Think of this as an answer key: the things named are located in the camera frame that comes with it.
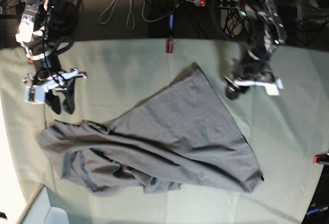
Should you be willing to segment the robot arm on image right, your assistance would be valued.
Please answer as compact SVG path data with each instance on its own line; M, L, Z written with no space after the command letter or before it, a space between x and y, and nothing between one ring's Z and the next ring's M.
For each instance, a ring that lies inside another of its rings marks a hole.
M247 50L225 76L226 96L237 99L252 86L263 87L269 96L284 88L270 66L270 58L286 40L283 22L274 0L238 0L238 12L249 34Z

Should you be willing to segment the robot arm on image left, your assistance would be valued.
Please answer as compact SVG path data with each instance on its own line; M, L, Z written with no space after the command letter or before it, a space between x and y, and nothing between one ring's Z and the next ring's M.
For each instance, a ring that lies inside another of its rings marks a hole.
M24 48L35 73L23 79L25 102L46 104L56 114L75 111L75 82L85 72L62 68L59 55L74 45L71 37L79 18L82 0L26 0L16 41Z

